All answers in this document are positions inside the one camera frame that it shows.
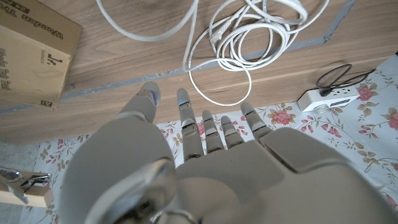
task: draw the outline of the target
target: black cable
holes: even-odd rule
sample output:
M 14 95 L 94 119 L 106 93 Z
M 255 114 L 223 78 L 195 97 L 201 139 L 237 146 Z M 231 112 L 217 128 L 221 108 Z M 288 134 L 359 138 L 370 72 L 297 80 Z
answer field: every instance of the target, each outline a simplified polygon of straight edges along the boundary
M 336 78 L 335 81 L 333 81 L 333 82 L 332 82 L 331 84 L 329 84 L 328 86 L 321 86 L 321 85 L 319 84 L 320 80 L 321 80 L 322 78 L 324 78 L 325 76 L 327 76 L 327 75 L 333 73 L 334 71 L 337 71 L 337 70 L 340 70 L 340 69 L 342 69 L 342 68 L 345 68 L 345 67 L 347 67 L 347 69 L 343 72 L 343 74 L 341 74 L 338 78 Z M 340 84 L 338 84 L 338 85 L 333 86 L 340 78 L 342 78 L 343 76 L 345 76 L 345 75 L 352 69 L 352 67 L 353 67 L 352 64 L 345 64 L 345 65 L 339 66 L 339 67 L 337 67 L 337 68 L 334 68 L 334 69 L 330 70 L 329 72 L 326 72 L 324 75 L 322 75 L 322 76 L 317 80 L 317 87 L 318 87 L 318 89 L 321 90 L 321 91 L 320 91 L 321 96 L 327 96 L 327 95 L 329 95 L 329 94 L 331 93 L 332 90 L 337 89 L 337 88 L 349 87 L 349 86 L 353 86 L 353 85 L 356 85 L 356 84 L 358 84 L 358 83 L 361 83 L 363 80 L 365 80 L 365 79 L 368 77 L 368 75 L 369 75 L 370 73 L 376 71 L 376 69 L 372 69 L 371 71 L 368 71 L 368 72 L 366 72 L 366 73 L 364 73 L 364 74 L 357 75 L 357 76 L 355 76 L 355 77 L 353 77 L 353 78 L 350 78 L 350 79 L 345 80 L 344 82 L 342 82 L 342 83 L 340 83 Z M 363 77 L 362 79 L 360 79 L 360 81 L 354 82 L 354 83 L 350 83 L 350 84 L 345 85 L 345 86 L 342 86 L 342 85 L 344 85 L 344 84 L 349 83 L 349 81 L 354 80 L 354 79 L 356 79 L 356 78 L 360 78 L 360 77 Z

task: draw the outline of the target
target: white power strip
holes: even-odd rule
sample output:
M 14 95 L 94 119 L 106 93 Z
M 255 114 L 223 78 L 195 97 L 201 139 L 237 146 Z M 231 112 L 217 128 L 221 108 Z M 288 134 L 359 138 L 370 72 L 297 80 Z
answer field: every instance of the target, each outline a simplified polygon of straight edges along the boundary
M 316 110 L 316 108 L 320 108 L 322 105 L 329 108 L 345 106 L 358 97 L 359 93 L 354 86 L 337 88 L 332 90 L 327 96 L 321 96 L 320 90 L 316 89 L 306 91 L 298 99 L 297 103 L 301 111 L 308 112 Z

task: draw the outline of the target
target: floral fabric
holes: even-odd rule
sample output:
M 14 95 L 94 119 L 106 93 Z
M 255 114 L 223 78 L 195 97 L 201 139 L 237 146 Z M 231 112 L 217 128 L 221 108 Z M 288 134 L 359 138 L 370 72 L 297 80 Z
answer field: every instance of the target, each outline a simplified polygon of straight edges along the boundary
M 360 94 L 357 100 L 323 114 L 302 113 L 296 102 L 263 106 L 256 110 L 272 129 L 291 127 L 301 130 L 342 153 L 385 196 L 390 206 L 398 211 L 398 57 L 393 56 L 380 65 L 357 86 L 357 90 Z M 253 139 L 240 111 L 213 115 L 221 135 L 220 119 L 224 115 L 230 117 L 245 141 Z M 205 149 L 201 117 L 197 118 L 197 123 Z M 180 121 L 157 126 L 169 143 L 175 163 L 179 166 L 183 163 Z M 49 187 L 53 190 L 55 200 L 48 209 L 23 209 L 20 224 L 59 223 L 58 207 L 62 203 L 59 201 L 59 193 L 62 190 L 63 174 L 76 150 L 88 138 L 89 135 L 78 136 L 40 144 L 40 154 L 34 170 L 52 174 Z

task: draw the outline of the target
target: wooden table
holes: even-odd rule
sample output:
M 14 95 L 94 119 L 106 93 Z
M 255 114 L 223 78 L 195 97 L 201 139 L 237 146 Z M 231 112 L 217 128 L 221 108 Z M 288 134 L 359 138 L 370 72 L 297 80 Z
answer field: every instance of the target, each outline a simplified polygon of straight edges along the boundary
M 112 120 L 150 79 L 154 79 L 162 91 L 156 123 L 179 119 L 175 96 L 179 88 L 189 92 L 198 116 L 204 109 L 213 113 L 239 109 L 239 106 L 221 107 L 207 102 L 193 89 L 188 75 L 180 71 L 189 24 L 167 40 L 138 42 L 114 30 L 94 0 L 42 2 L 83 26 L 78 51 L 57 110 L 0 101 L 0 141 L 24 144 L 92 133 Z M 200 1 L 196 37 L 208 27 L 211 15 L 222 2 Z M 317 9 L 317 2 L 303 0 L 309 11 Z M 253 106 L 297 100 L 305 90 L 315 88 L 321 74 L 337 65 L 352 63 L 354 72 L 369 70 L 397 51 L 398 2 L 356 1 L 344 17 L 353 2 L 332 0 L 321 17 L 298 35 L 296 47 L 313 46 L 287 51 L 269 66 L 252 71 L 253 87 L 247 100 Z M 173 27 L 191 3 L 188 0 L 162 1 L 162 5 L 147 0 L 104 1 L 119 25 L 142 35 L 159 34 Z M 229 15 L 242 4 L 242 1 L 235 2 L 220 17 Z M 269 10 L 271 13 L 282 11 L 284 16 L 292 14 L 272 3 Z M 267 41 L 266 32 L 256 30 L 249 34 L 244 53 L 264 49 L 260 46 Z M 210 45 L 202 41 L 193 64 L 212 57 Z M 247 92 L 244 72 L 214 67 L 194 72 L 194 77 L 209 97 L 223 103 L 238 101 Z

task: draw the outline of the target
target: cardboard box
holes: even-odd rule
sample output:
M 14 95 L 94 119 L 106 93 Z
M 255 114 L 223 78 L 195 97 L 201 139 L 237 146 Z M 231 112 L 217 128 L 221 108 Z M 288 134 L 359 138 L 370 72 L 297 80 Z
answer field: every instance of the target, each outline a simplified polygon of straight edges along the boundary
M 55 109 L 81 30 L 36 0 L 0 0 L 0 98 Z

